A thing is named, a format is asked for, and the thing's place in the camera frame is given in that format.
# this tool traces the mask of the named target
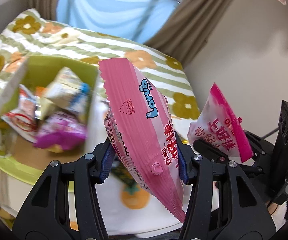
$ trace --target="green striped blanket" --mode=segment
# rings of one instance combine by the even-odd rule
[[[96,66],[101,59],[127,57],[166,96],[174,128],[184,139],[199,116],[192,87],[174,58],[133,41],[44,20],[35,9],[18,15],[0,34],[0,95],[19,65],[41,54]],[[106,98],[103,82],[96,92]]]

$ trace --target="orange flower print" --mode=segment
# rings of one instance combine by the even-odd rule
[[[142,209],[149,202],[150,194],[140,188],[138,184],[133,187],[124,185],[121,192],[121,201],[129,209]]]
[[[14,52],[11,55],[11,63],[4,69],[4,71],[8,73],[15,73],[25,59],[26,57],[23,57],[20,52]]]
[[[58,33],[62,29],[59,25],[54,25],[51,22],[48,22],[45,24],[44,29],[42,30],[42,33],[49,33],[49,34],[55,34]]]
[[[143,50],[128,51],[125,53],[124,57],[127,57],[130,62],[133,63],[138,69],[156,68],[156,64],[152,59],[152,56]]]

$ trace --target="laruo logo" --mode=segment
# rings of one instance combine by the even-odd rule
[[[146,118],[157,117],[158,111],[157,108],[155,107],[155,102],[153,100],[153,97],[149,95],[151,93],[150,90],[152,90],[151,84],[149,84],[149,82],[146,79],[143,79],[141,85],[139,86],[139,90],[144,93],[146,101],[148,102],[148,106],[150,109],[152,109],[152,111],[146,113]]]

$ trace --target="triangle tear mark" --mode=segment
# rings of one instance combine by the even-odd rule
[[[124,101],[124,103],[122,104],[122,106],[121,106],[121,108],[120,108],[119,111],[122,112],[122,113],[124,113],[124,114],[130,115],[129,110],[128,110],[128,107],[127,107],[127,105],[126,105],[126,101]]]

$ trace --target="pink snack bag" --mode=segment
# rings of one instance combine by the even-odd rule
[[[110,111],[111,144],[137,183],[184,222],[183,184],[166,98],[127,58],[99,62]]]
[[[73,115],[57,111],[37,132],[34,147],[42,149],[55,147],[58,152],[62,152],[74,149],[85,139],[85,126],[80,124]]]
[[[219,87],[214,83],[207,102],[196,122],[191,122],[188,141],[191,145],[197,139],[217,147],[228,157],[240,157],[246,162],[253,156],[251,146]]]

